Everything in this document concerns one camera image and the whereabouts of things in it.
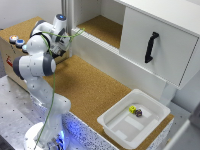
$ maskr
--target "open cabinet compartment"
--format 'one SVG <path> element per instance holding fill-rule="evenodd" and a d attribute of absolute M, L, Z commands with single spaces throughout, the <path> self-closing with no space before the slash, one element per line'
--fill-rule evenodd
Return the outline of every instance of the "open cabinet compartment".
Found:
<path fill-rule="evenodd" d="M 119 49 L 125 6 L 114 0 L 74 0 L 72 28 L 85 31 Z"/>

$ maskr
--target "green cable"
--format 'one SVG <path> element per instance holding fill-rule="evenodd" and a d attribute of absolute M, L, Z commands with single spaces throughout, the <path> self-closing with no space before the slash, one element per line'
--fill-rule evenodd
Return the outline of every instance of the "green cable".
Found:
<path fill-rule="evenodd" d="M 48 33 L 48 34 L 52 34 L 52 35 L 59 36 L 59 37 L 70 37 L 69 43 L 68 43 L 68 45 L 67 45 L 67 48 L 68 48 L 69 44 L 73 41 L 74 37 L 76 37 L 76 36 L 82 34 L 82 33 L 85 31 L 85 29 L 80 29 L 80 30 L 79 30 L 76 34 L 74 34 L 73 36 L 60 36 L 60 35 L 56 35 L 56 34 L 49 33 L 49 32 L 42 32 L 42 33 Z M 51 50 L 49 49 L 49 46 L 48 46 L 48 43 L 47 43 L 46 39 L 45 39 L 42 35 L 41 35 L 41 37 L 42 37 L 42 39 L 44 40 L 46 46 L 48 47 L 48 51 L 49 51 L 50 55 L 52 56 L 52 52 L 51 52 Z M 37 142 L 36 142 L 36 145 L 35 145 L 34 150 L 35 150 L 36 147 L 37 147 L 37 144 L 38 144 L 38 142 L 39 142 L 39 140 L 40 140 L 40 137 L 41 137 L 41 135 L 42 135 L 42 133 L 43 133 L 44 127 L 45 127 L 45 125 L 46 125 L 46 123 L 47 123 L 47 120 L 48 120 L 48 118 L 49 118 L 51 109 L 52 109 L 52 107 L 53 107 L 54 93 L 55 93 L 55 72 L 53 73 L 53 94 L 52 94 L 51 106 L 50 106 L 49 112 L 48 112 L 48 114 L 47 114 L 47 118 L 46 118 L 46 120 L 45 120 L 45 123 L 44 123 L 44 125 L 43 125 L 43 127 L 42 127 L 42 131 L 40 132 L 39 138 L 38 138 L 38 140 L 37 140 Z"/>

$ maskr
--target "white plastic bin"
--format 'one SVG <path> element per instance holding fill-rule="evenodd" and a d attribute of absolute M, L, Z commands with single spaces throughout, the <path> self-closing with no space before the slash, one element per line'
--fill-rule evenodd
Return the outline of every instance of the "white plastic bin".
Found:
<path fill-rule="evenodd" d="M 142 116 L 129 112 L 131 105 L 142 110 Z M 140 90 L 133 90 L 103 113 L 97 121 L 105 133 L 126 149 L 137 148 L 166 118 L 170 109 Z"/>

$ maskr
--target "cabinet door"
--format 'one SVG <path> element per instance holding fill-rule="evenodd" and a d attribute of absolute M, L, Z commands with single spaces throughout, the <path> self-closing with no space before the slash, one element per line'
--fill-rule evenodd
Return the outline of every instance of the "cabinet door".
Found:
<path fill-rule="evenodd" d="M 154 40 L 151 56 L 145 55 L 152 33 Z M 138 11 L 126 8 L 120 54 L 156 75 L 179 86 L 198 38 Z"/>

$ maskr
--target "black handle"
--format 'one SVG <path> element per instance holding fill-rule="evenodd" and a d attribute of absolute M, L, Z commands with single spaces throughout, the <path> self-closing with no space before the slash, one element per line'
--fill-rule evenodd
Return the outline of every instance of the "black handle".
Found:
<path fill-rule="evenodd" d="M 147 52 L 145 55 L 145 63 L 149 63 L 153 59 L 153 57 L 151 56 L 151 52 L 152 52 L 152 48 L 154 44 L 154 39 L 156 39 L 157 37 L 159 37 L 159 34 L 156 32 L 153 32 L 152 36 L 149 39 Z"/>

